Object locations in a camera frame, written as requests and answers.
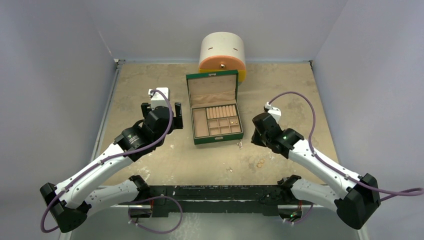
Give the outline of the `green jewelry tray insert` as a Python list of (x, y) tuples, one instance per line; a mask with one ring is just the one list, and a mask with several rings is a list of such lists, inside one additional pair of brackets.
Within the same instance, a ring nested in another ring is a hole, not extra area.
[[(191, 116), (193, 135), (196, 139), (236, 135), (243, 132), (236, 104), (193, 108)], [(238, 124), (230, 124), (233, 121), (238, 121)]]

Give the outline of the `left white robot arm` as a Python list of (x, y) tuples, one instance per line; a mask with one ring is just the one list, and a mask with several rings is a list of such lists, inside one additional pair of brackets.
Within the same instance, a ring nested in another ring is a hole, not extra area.
[(78, 228), (88, 217), (113, 205), (130, 203), (151, 206), (164, 193), (154, 195), (139, 175), (124, 182), (99, 188), (109, 177), (152, 153), (164, 143), (165, 136), (183, 128), (182, 106), (157, 106), (143, 114), (144, 119), (124, 129), (114, 142), (95, 160), (66, 180), (46, 183), (40, 193), (47, 205), (40, 230), (51, 233), (59, 229), (67, 233)]

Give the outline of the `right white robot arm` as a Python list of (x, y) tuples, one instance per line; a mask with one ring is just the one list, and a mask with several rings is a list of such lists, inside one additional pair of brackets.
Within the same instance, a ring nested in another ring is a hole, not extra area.
[(378, 182), (370, 174), (343, 168), (327, 156), (317, 159), (319, 151), (313, 151), (310, 143), (294, 129), (281, 129), (275, 118), (263, 112), (252, 119), (255, 130), (251, 142), (267, 147), (317, 176), (324, 184), (317, 184), (292, 175), (278, 182), (282, 186), (280, 196), (288, 204), (296, 200), (307, 201), (334, 211), (349, 227), (360, 230), (381, 205)]

